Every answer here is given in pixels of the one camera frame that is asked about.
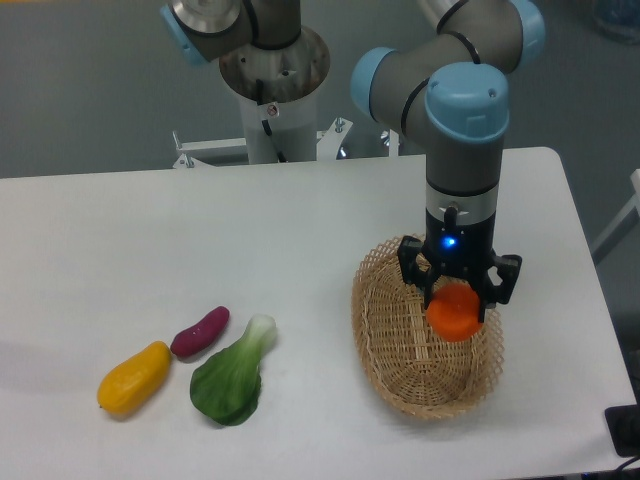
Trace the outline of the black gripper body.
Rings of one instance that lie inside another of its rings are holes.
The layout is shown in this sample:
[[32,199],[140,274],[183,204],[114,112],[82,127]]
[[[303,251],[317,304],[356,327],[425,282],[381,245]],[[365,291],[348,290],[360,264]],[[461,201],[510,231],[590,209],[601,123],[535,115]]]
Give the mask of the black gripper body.
[[493,266],[495,217],[493,214],[480,223],[447,230],[443,221],[426,213],[422,254],[430,264],[429,278],[436,282],[442,276],[453,277],[478,288]]

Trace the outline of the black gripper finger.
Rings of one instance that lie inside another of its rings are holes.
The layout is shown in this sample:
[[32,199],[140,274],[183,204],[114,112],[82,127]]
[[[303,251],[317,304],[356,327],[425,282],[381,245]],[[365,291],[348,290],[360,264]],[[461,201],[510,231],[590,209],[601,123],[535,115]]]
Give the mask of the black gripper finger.
[[[522,257],[517,254],[498,255],[496,252],[491,253],[489,268],[481,277],[479,323],[485,321],[487,309],[493,309],[497,304],[506,305],[509,303],[519,278],[522,262]],[[495,269],[500,280],[498,284],[494,284],[490,278],[489,270],[492,268]]]
[[440,278],[440,271],[432,265],[426,246],[424,240],[405,235],[401,238],[397,249],[403,282],[413,285],[422,295],[425,309],[431,303],[434,285]]

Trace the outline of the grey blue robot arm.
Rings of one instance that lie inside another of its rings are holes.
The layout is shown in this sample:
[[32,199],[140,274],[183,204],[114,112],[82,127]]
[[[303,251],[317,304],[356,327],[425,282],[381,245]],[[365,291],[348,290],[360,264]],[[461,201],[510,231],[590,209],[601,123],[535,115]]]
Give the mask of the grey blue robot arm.
[[[375,48],[350,80],[356,107],[426,154],[426,237],[403,238],[405,283],[427,308],[436,282],[467,282],[482,322],[510,300],[522,260],[498,255],[493,233],[504,135],[510,121],[508,75],[542,51],[543,17],[530,1],[427,1],[435,37],[408,51]],[[170,1],[161,17],[194,64],[217,62],[243,110],[254,164],[317,158],[316,118],[304,110],[325,82],[324,41],[301,22],[297,1]]]

